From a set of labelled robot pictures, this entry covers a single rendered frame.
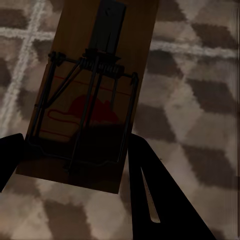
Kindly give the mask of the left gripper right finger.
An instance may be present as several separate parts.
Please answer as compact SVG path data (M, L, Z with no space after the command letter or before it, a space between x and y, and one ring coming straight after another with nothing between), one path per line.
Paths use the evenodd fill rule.
M133 240L217 240L141 136L128 134ZM144 173L160 223L151 220Z

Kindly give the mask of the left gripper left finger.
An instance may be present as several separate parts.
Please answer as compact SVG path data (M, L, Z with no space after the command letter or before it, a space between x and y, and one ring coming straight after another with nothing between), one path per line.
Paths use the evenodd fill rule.
M21 161L24 141L22 133L0 138L0 193Z

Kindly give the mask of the mousetrap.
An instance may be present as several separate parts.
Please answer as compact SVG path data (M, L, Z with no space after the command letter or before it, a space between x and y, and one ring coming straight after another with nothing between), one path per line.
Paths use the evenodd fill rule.
M119 193L160 0L65 0L15 174Z

